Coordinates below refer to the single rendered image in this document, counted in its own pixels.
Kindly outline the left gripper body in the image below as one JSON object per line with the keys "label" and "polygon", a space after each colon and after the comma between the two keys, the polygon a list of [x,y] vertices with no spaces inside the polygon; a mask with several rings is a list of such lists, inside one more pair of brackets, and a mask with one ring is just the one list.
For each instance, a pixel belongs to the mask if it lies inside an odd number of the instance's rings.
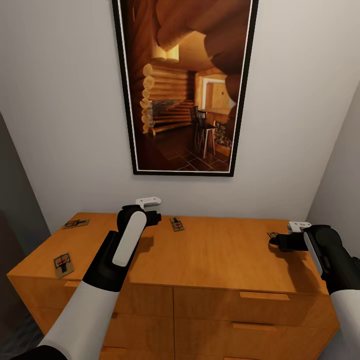
{"label": "left gripper body", "polygon": [[147,215],[147,224],[146,227],[148,226],[155,226],[157,225],[159,222],[157,221],[157,211],[153,210],[153,211],[145,211],[145,214]]}

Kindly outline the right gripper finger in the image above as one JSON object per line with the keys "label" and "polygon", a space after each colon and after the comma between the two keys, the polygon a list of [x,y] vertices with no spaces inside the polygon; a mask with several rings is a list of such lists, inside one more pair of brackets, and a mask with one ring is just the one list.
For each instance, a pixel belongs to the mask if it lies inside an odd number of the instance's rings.
{"label": "right gripper finger", "polygon": [[270,240],[269,240],[269,243],[270,243],[270,244],[273,244],[273,245],[277,245],[277,244],[278,244],[277,236],[276,236],[276,237],[273,237],[272,239],[270,239]]}

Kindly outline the mousetrap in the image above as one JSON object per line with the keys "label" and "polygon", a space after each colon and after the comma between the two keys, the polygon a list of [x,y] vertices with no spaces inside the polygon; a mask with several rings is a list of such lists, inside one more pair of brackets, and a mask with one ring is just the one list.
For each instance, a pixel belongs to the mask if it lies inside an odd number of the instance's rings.
{"label": "mousetrap", "polygon": [[183,231],[185,228],[179,218],[179,216],[170,217],[171,224],[175,232]]}
{"label": "mousetrap", "polygon": [[[279,233],[278,232],[268,232],[267,233],[271,238],[275,238]],[[281,248],[280,249],[282,252],[293,252],[294,250],[292,248]]]}
{"label": "mousetrap", "polygon": [[57,280],[60,280],[61,278],[74,272],[69,252],[54,258],[53,263]]}
{"label": "mousetrap", "polygon": [[74,221],[68,221],[66,222],[66,224],[64,225],[63,229],[72,229],[72,228],[79,228],[82,226],[88,226],[90,219],[79,219],[79,220],[74,220]]}

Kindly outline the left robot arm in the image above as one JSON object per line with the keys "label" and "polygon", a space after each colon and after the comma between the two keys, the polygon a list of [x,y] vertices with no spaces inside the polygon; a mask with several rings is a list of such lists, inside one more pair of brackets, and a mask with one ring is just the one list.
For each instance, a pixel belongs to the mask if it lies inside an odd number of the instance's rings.
{"label": "left robot arm", "polygon": [[162,221],[159,197],[136,199],[117,216],[82,281],[41,343],[11,360],[99,360],[107,329],[145,227]]}

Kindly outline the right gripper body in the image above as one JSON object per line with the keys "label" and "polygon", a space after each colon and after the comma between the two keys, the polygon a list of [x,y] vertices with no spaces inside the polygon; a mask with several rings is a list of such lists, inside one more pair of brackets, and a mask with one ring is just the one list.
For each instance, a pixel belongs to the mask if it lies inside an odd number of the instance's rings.
{"label": "right gripper body", "polygon": [[292,233],[292,234],[278,234],[277,235],[277,239],[278,239],[278,244],[277,246],[280,249],[293,249],[296,251],[308,251],[308,250],[304,250],[302,249],[297,241],[296,241],[296,237],[299,233]]}

